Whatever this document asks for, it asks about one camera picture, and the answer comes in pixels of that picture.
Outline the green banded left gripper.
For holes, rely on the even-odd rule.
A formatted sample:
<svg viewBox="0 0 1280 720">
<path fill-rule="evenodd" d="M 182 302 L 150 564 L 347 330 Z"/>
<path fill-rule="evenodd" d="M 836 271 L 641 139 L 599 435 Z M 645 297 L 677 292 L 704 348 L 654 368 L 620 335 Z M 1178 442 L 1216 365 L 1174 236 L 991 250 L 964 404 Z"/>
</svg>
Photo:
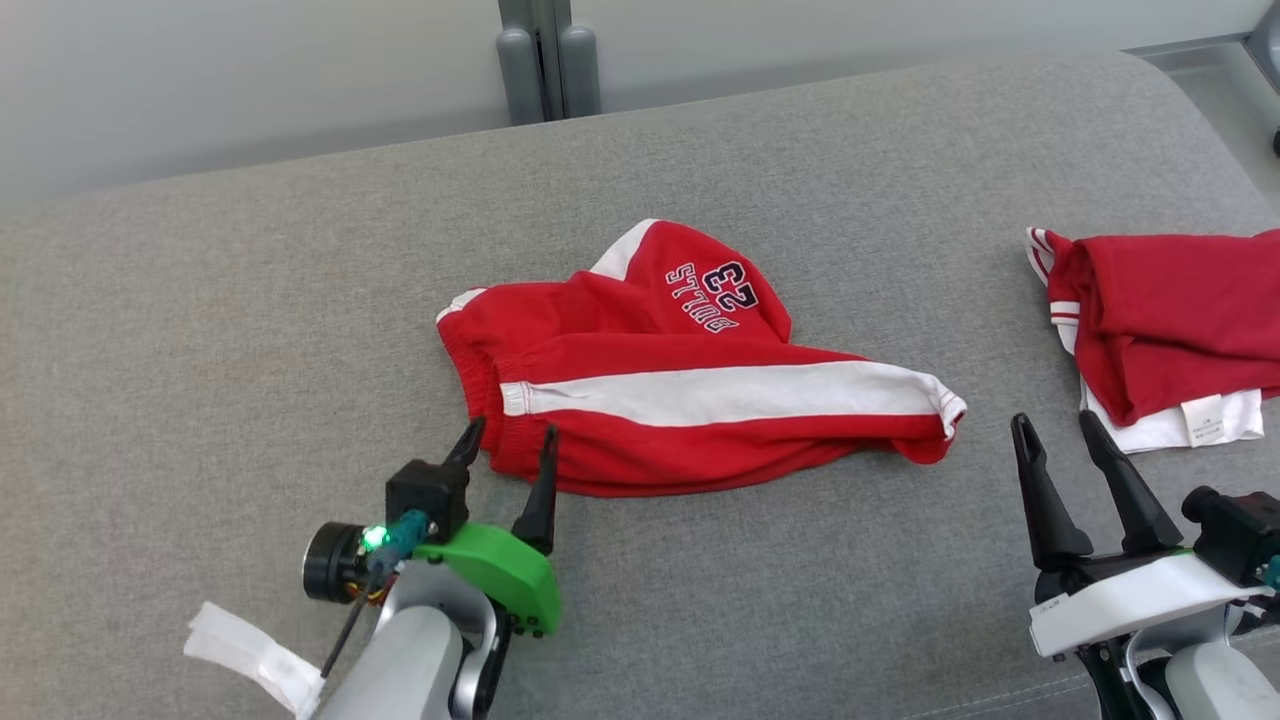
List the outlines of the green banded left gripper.
<svg viewBox="0 0 1280 720">
<path fill-rule="evenodd" d="M 468 469 L 483 445 L 486 418 L 472 418 L 445 456 L 447 468 Z M 503 606 L 516 626 L 549 635 L 561 625 L 562 598 L 550 555 L 556 538 L 559 432 L 548 427 L 538 474 L 511 530 L 465 523 L 445 543 L 430 536 L 411 550 L 401 527 L 323 525 L 303 556 L 303 591 L 312 600 L 351 603 L 372 583 L 371 597 L 388 600 L 407 585 L 412 560 L 440 561 Z"/>
</svg>

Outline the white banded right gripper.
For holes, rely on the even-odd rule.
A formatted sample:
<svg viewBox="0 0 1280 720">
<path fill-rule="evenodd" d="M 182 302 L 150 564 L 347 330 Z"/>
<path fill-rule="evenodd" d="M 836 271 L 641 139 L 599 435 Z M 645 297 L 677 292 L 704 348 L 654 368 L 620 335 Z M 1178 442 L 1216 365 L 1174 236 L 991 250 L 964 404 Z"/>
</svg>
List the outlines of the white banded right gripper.
<svg viewBox="0 0 1280 720">
<path fill-rule="evenodd" d="M 1024 413 L 1014 415 L 1010 430 L 1032 561 L 1057 587 L 1030 610 L 1030 638 L 1041 657 L 1271 596 L 1272 587 L 1258 578 L 1234 579 L 1198 553 L 1178 550 L 1183 534 L 1100 416 L 1083 410 L 1078 423 L 1123 524 L 1123 552 L 1156 555 L 1088 559 L 1094 547 L 1061 501 L 1034 424 Z"/>
</svg>

